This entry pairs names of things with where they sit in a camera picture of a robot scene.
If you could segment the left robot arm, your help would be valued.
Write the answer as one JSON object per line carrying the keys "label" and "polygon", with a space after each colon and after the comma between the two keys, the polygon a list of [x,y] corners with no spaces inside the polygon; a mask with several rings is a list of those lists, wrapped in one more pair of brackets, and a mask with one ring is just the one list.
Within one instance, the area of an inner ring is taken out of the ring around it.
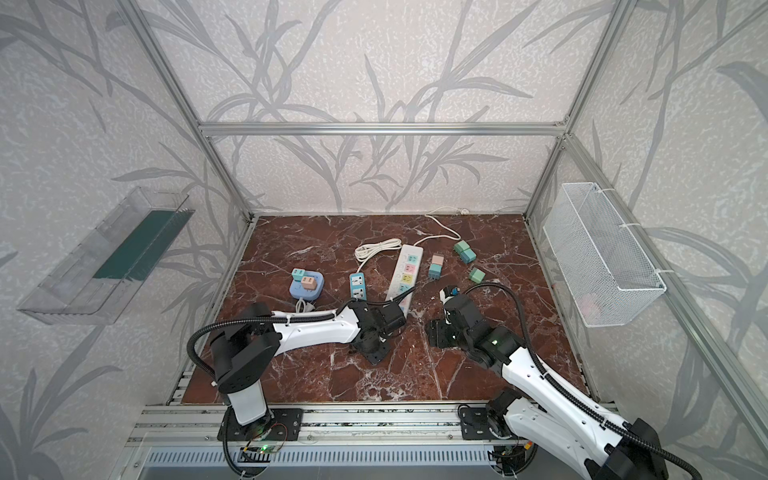
{"label": "left robot arm", "polygon": [[234,319],[191,334],[186,353],[225,398],[229,417],[243,427],[268,422],[261,377],[273,358],[306,347],[347,344],[376,365],[390,352],[390,339],[406,326],[400,301],[350,299],[336,309],[303,313],[271,311],[255,303]]}

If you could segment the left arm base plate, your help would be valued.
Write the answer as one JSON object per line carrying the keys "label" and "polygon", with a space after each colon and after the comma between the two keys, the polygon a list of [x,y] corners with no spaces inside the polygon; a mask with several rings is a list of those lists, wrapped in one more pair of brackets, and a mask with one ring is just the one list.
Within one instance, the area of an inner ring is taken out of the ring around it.
{"label": "left arm base plate", "polygon": [[296,441],[304,411],[301,408],[268,409],[264,417],[245,426],[240,425],[234,410],[228,407],[217,433],[217,440],[245,442],[248,440]]}

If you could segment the pink cube plug front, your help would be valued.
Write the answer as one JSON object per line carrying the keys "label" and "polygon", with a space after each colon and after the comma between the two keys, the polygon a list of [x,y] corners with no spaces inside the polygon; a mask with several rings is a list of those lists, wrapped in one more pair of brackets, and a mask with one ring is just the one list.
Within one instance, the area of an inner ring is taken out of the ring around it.
{"label": "pink cube plug front", "polygon": [[301,280],[301,286],[308,291],[314,291],[317,289],[317,279],[313,276],[305,275]]}

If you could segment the blue square power socket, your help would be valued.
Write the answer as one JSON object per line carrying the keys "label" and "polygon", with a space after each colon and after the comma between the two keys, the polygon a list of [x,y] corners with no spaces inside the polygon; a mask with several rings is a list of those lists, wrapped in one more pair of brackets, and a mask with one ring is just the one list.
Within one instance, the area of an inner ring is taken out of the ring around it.
{"label": "blue square power socket", "polygon": [[320,272],[295,268],[291,276],[289,293],[294,299],[312,302],[321,295],[325,279]]}

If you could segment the teal USB power strip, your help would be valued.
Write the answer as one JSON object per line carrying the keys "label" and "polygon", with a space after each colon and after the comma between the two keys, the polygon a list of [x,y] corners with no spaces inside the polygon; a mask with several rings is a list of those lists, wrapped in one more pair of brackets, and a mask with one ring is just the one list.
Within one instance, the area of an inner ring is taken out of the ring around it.
{"label": "teal USB power strip", "polygon": [[353,273],[349,276],[350,296],[355,300],[367,299],[367,287],[365,277],[362,272]]}

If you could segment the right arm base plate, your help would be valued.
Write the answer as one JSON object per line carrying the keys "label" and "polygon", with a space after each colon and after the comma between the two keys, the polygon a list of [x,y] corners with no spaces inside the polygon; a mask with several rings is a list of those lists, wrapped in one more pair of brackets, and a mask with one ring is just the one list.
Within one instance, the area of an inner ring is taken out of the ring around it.
{"label": "right arm base plate", "polygon": [[510,432],[499,430],[491,425],[485,407],[459,404],[457,415],[463,440],[508,440],[512,438]]}

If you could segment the long white power strip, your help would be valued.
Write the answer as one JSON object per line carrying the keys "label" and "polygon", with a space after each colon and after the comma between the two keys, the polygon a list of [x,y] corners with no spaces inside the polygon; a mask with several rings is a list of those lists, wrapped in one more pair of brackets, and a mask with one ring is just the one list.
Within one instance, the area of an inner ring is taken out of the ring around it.
{"label": "long white power strip", "polygon": [[416,285],[423,252],[420,246],[403,245],[401,247],[387,292],[387,300],[399,298]]}

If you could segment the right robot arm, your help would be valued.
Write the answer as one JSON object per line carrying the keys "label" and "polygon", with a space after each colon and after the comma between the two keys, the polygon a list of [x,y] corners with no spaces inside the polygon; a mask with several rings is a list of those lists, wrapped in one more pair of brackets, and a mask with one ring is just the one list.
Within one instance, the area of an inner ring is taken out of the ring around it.
{"label": "right robot arm", "polygon": [[441,290],[443,316],[427,331],[431,345],[457,347],[511,385],[489,404],[488,419],[499,435],[531,441],[584,479],[666,479],[670,465],[701,478],[691,463],[662,447],[647,422],[625,420],[549,367],[533,346],[520,298],[503,284],[491,286],[514,302],[519,333],[491,325],[468,292],[456,286]]}

